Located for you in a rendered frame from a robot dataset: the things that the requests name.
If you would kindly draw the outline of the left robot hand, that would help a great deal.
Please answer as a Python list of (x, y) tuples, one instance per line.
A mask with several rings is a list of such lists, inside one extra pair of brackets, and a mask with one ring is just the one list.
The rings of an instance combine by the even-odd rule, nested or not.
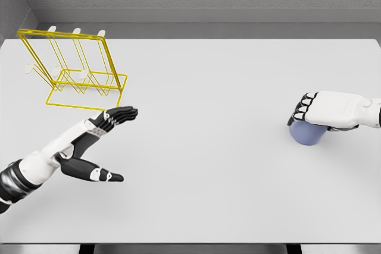
[(116, 107), (82, 120), (42, 149), (42, 153), (60, 166), (61, 172), (85, 181), (122, 182), (124, 177), (82, 159), (82, 155), (102, 136), (126, 121), (134, 120), (138, 110)]

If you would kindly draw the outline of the blue cup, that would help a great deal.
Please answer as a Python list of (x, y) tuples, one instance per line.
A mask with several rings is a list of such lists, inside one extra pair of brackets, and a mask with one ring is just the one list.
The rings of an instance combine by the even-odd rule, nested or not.
[(294, 121), (289, 128), (293, 139), (306, 146), (318, 144), (328, 130), (328, 126), (315, 125), (306, 121)]

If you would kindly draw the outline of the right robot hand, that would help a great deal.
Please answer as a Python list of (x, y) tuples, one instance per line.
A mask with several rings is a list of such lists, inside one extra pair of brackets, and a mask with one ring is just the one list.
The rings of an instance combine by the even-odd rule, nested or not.
[(328, 126), (329, 131), (350, 131), (360, 125), (360, 102), (365, 98), (352, 93), (310, 92), (302, 96), (288, 120)]

